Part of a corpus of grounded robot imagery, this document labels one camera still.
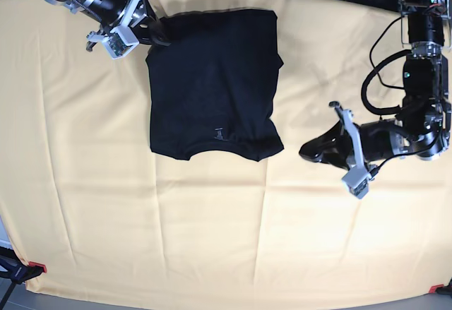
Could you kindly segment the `red-black clamp right corner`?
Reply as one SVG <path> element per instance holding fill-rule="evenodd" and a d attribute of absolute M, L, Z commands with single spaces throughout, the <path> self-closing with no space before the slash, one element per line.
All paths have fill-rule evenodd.
<path fill-rule="evenodd" d="M 451 297 L 452 296 L 452 280 L 447 285 L 434 285 L 429 289 L 430 294 L 440 294 Z"/>

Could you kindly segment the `red-black clamp corner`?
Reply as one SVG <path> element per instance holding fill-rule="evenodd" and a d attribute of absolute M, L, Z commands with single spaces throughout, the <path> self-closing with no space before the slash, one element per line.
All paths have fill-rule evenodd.
<path fill-rule="evenodd" d="M 452 296 L 452 280 L 447 285 L 434 285 L 429 289 L 430 294 L 440 294 L 451 297 Z"/>
<path fill-rule="evenodd" d="M 43 273 L 47 273 L 45 265 L 32 262 L 30 266 L 25 266 L 20 261 L 9 263 L 1 259 L 1 278 L 10 280 L 12 283 L 22 284 Z"/>

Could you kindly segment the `red-black clamp left corner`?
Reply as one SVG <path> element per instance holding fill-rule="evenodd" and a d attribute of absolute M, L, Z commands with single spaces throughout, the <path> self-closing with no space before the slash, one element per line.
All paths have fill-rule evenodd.
<path fill-rule="evenodd" d="M 47 273 L 45 265 L 32 262 L 30 266 L 25 266 L 20 261 L 9 263 L 1 259 L 1 278 L 10 280 L 12 283 L 22 284 L 43 273 Z"/>

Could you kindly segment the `yellow table cloth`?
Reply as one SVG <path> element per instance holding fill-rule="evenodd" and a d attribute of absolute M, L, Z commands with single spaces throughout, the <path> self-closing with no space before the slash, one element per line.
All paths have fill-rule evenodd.
<path fill-rule="evenodd" d="M 1 0 L 1 220 L 47 272 L 27 288 L 146 309 L 334 309 L 426 294 L 451 279 L 451 153 L 386 164 L 362 199 L 343 171 L 299 157 L 337 119 L 359 123 L 374 58 L 400 49 L 395 14 L 337 0 L 150 0 L 162 16 L 264 8 L 284 65 L 284 150 L 189 161 L 148 146 L 137 47 L 86 52 L 96 28 L 43 0 Z"/>

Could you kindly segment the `dark navy T-shirt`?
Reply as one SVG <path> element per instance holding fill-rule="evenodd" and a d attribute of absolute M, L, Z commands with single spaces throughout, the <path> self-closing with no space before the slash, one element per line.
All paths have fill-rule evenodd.
<path fill-rule="evenodd" d="M 183 13 L 146 58 L 150 149 L 175 160 L 225 151 L 261 161 L 284 148 L 272 122 L 283 61 L 278 17 L 263 9 Z"/>

